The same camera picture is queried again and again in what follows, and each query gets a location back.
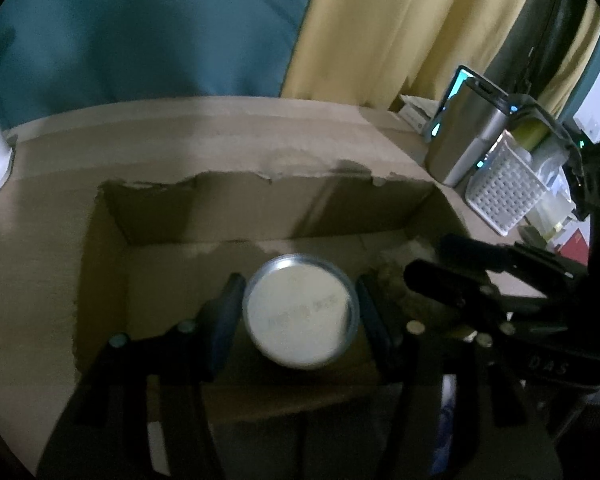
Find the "yellow curtain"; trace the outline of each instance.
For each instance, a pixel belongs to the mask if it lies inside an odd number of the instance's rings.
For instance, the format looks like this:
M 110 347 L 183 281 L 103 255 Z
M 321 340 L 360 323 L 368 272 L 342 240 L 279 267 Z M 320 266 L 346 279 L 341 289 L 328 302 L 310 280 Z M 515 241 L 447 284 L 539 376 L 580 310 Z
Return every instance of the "yellow curtain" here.
M 311 0 L 282 97 L 387 108 L 483 72 L 525 0 Z
M 582 76 L 599 37 L 600 8 L 595 0 L 588 0 L 580 27 L 567 55 L 538 98 L 538 102 L 554 116 L 557 117 L 567 104 L 569 95 Z

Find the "open cardboard box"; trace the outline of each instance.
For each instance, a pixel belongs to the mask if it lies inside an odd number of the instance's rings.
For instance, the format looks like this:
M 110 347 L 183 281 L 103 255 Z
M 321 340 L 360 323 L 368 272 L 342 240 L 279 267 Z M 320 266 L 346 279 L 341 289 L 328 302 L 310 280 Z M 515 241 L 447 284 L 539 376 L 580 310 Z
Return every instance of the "open cardboard box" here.
M 84 373 L 115 332 L 145 338 L 194 317 L 231 272 L 248 279 L 267 260 L 301 252 L 355 280 L 379 251 L 417 235 L 436 243 L 448 232 L 466 234 L 442 192 L 424 180 L 203 173 L 170 185 L 105 182 L 82 257 L 77 369 Z M 261 355 L 241 322 L 203 398 L 209 421 L 227 422 L 317 408 L 378 383 L 362 325 L 336 362 L 298 371 Z

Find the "curtain fold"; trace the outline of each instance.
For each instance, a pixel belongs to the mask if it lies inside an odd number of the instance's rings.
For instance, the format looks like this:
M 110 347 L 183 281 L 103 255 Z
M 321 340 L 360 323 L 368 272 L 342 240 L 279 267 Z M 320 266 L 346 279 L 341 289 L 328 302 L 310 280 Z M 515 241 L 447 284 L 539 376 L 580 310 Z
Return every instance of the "curtain fold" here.
M 600 8 L 595 0 L 587 0 L 580 27 L 557 73 L 542 90 L 538 102 L 558 116 L 576 87 L 600 38 Z
M 525 0 L 311 0 L 282 97 L 387 108 L 440 98 L 458 64 L 478 72 Z

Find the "white plastic basket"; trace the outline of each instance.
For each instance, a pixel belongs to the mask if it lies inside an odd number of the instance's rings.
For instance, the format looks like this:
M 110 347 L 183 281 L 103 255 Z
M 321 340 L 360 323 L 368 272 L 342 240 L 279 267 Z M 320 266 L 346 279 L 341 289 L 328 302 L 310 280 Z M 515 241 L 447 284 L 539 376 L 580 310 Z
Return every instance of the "white plastic basket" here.
M 471 177 L 464 198 L 498 234 L 506 236 L 546 191 L 542 181 L 502 139 Z

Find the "red object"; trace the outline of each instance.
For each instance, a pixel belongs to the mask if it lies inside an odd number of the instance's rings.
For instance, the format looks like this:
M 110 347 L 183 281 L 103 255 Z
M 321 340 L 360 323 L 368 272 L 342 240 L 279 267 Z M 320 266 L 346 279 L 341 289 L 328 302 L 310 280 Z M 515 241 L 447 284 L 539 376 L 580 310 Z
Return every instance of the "red object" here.
M 570 260 L 579 262 L 584 266 L 587 265 L 587 262 L 589 261 L 589 246 L 582 236 L 580 229 L 576 229 L 576 232 L 571 235 L 571 238 L 558 249 L 558 254 Z

